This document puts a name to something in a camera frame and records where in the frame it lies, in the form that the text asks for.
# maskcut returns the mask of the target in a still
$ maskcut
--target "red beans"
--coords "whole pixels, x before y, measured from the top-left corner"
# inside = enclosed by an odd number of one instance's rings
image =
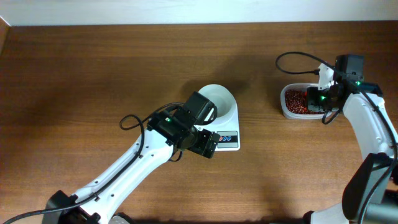
[[[287,109],[297,114],[322,114],[321,112],[313,112],[305,106],[305,92],[298,90],[287,90],[285,92],[285,102]]]

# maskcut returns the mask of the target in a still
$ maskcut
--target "white wall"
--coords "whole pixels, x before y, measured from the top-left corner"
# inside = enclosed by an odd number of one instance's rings
[[[0,0],[12,26],[398,20],[398,0]]]

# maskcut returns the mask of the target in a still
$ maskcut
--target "white plastic tray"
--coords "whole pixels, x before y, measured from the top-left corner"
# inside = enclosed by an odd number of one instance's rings
[[[323,114],[296,114],[290,112],[286,107],[285,101],[285,92],[287,90],[299,90],[299,91],[306,91],[308,87],[314,86],[318,87],[318,84],[315,83],[295,83],[285,86],[285,88],[280,93],[280,104],[282,105],[282,110],[284,112],[284,116],[287,119],[322,119]]]

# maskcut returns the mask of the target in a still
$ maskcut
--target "wood grain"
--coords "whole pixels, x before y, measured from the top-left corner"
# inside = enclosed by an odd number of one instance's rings
[[[0,59],[0,222],[102,173],[139,135],[118,128],[124,115],[143,118],[211,83],[238,102],[241,149],[162,165],[118,211],[270,221],[338,203],[361,164],[359,146],[343,116],[329,126],[283,117],[283,87],[318,81],[276,70],[276,56],[291,50],[330,62],[363,54],[366,80],[380,85],[398,126],[398,22],[11,27]],[[318,66],[302,57],[281,63]]]
[[[6,41],[7,38],[8,29],[9,29],[8,24],[0,16],[0,55],[2,52],[2,48],[4,46],[4,42]]]

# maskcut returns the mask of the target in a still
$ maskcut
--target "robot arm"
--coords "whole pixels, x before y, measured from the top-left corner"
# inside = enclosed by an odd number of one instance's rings
[[[391,127],[395,138],[398,139],[397,132],[386,113],[384,100],[375,94],[368,95],[379,107],[381,113]],[[367,168],[379,166],[380,163],[382,163],[377,160],[377,154],[380,152],[385,153],[387,157],[393,157],[391,138],[389,137],[387,129],[382,124],[380,117],[374,112],[369,101],[365,99],[364,95],[360,93],[350,94],[343,107],[343,114],[350,121],[361,149],[362,158],[367,162],[364,162],[357,174],[348,184],[343,195],[343,203],[334,205],[326,210],[314,212],[311,215],[310,224],[348,224],[348,218],[350,220],[358,218],[359,210],[363,205],[365,196],[367,196],[371,187],[388,168],[388,164],[383,166],[382,169],[373,172],[366,172],[365,170]],[[376,158],[368,158],[370,154],[375,155]],[[389,200],[388,198],[384,198],[386,186],[387,181],[384,181],[379,186],[379,192],[372,197],[372,204],[368,208],[368,211],[371,211],[371,207],[374,207],[376,204],[381,205],[383,201]],[[393,207],[388,205],[381,206],[385,207],[381,211],[391,210],[386,212],[386,214],[379,213],[373,216],[373,218],[368,214],[368,219],[378,221],[377,223],[380,223],[380,221],[382,221],[382,223],[398,222],[397,210],[394,211]]]
[[[335,68],[343,72],[340,74],[334,72],[336,69],[325,67],[320,66],[319,87],[308,90],[311,96],[308,94],[307,102],[319,111],[334,110],[346,116],[354,129],[364,162],[345,188],[343,202],[312,213],[307,223],[348,224],[348,220],[358,220],[366,207],[367,222],[398,223],[398,192],[386,191],[388,178],[381,181],[381,177],[391,169],[392,149],[396,147],[393,146],[395,139],[398,139],[386,113],[381,90],[375,84],[363,83],[361,56],[339,56]],[[377,182],[378,187],[370,194]],[[368,206],[365,204],[367,197],[370,197]]]
[[[58,191],[46,208],[87,202],[65,213],[46,214],[42,223],[108,224],[127,196],[154,169],[167,162],[175,150],[186,149],[207,158],[213,156],[220,135],[206,129],[199,131],[195,125],[211,123],[216,112],[216,106],[209,99],[194,92],[183,106],[172,106],[152,114],[147,129],[111,167],[71,197]]]

